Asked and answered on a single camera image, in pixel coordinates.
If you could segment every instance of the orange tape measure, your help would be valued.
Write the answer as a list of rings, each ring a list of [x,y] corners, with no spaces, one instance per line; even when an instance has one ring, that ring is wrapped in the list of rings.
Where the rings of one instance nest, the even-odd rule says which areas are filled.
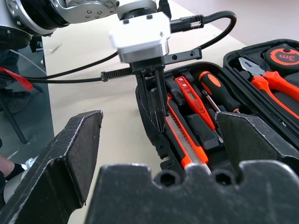
[[[265,60],[274,71],[290,74],[299,71],[299,51],[288,44],[267,50]]]

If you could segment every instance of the beige table surface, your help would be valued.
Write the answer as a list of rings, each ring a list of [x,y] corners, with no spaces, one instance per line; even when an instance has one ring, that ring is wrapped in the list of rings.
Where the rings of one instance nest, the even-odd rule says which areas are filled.
[[[170,1],[172,19],[192,15],[191,12]],[[43,39],[48,75],[71,70],[100,60],[115,50],[108,38],[108,32],[118,21],[116,15],[89,23],[70,25],[58,29],[52,37]],[[221,31],[213,25],[203,29],[173,34],[169,40],[170,53],[190,50],[218,35]],[[51,50],[60,46],[54,53]],[[203,59],[222,66],[226,53],[245,45],[227,36],[217,44],[203,50]],[[189,61],[166,67],[166,70],[192,63]],[[90,69],[57,79],[81,79],[98,77],[101,71],[128,67],[118,57]],[[70,117],[79,113],[102,110],[104,119],[100,132],[100,146],[97,167],[91,192],[99,168],[108,163],[144,163],[156,174],[160,171],[160,159],[147,138],[139,115],[135,98],[134,76],[111,80],[106,83],[49,84],[51,112],[54,133],[59,133]],[[84,223],[87,207],[75,211],[69,220],[71,224]]]

